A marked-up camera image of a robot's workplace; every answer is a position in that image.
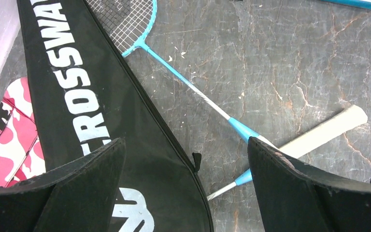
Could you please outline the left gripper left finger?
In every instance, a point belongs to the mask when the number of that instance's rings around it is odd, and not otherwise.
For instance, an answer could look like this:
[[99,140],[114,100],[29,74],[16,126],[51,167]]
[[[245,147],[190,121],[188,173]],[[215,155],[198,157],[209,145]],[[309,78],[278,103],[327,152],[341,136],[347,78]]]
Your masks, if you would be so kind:
[[0,187],[0,232],[105,232],[126,157],[117,138],[94,152]]

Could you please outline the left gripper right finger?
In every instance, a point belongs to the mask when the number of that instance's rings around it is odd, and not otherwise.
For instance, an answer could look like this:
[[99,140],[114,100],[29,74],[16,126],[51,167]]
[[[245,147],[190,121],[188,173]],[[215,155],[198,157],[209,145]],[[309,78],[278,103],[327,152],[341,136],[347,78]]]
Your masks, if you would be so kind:
[[268,232],[371,232],[371,184],[341,177],[251,137],[249,165]]

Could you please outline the black Crossway racket bag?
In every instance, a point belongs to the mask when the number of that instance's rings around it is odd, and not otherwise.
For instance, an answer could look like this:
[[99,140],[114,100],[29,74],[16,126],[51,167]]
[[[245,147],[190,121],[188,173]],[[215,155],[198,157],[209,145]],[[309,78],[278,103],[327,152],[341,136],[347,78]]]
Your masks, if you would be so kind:
[[28,84],[47,171],[116,138],[126,160],[109,232],[211,232],[190,160],[123,53],[152,19],[151,0],[19,0]]

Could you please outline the blue badminton racket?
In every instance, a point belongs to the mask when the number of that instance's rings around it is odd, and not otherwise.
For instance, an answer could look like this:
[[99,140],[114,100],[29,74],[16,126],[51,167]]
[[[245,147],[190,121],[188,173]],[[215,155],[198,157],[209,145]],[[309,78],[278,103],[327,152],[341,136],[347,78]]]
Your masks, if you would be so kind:
[[[275,147],[275,145],[273,145],[265,137],[253,131],[240,121],[232,118],[218,106],[215,105],[214,109],[225,118],[225,120],[235,129],[235,131],[246,143],[250,137],[256,137],[268,145]],[[339,135],[367,123],[367,121],[368,116],[365,111],[359,106],[351,105],[336,116],[319,124],[310,131],[295,138],[278,149],[282,153],[298,159],[303,155],[315,150],[316,148],[326,144],[330,140],[338,137]]]
[[256,137],[274,146],[268,139],[227,114],[146,44],[146,37],[157,17],[156,0],[88,0],[87,3],[122,56],[126,57],[137,48],[142,48],[217,111],[245,142],[250,137]]

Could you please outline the blue Sport racket bag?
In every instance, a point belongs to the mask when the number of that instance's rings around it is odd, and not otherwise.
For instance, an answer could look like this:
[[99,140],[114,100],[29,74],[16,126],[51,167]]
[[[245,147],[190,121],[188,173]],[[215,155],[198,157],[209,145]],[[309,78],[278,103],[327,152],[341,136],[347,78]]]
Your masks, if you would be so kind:
[[371,10],[371,0],[324,0],[335,4]]

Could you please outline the pink camouflage racket bag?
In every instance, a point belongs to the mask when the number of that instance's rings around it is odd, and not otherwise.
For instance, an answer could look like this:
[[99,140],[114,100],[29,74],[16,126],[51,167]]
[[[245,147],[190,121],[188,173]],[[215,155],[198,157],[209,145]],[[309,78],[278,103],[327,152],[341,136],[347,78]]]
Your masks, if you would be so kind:
[[46,172],[26,77],[13,81],[0,103],[0,187]]

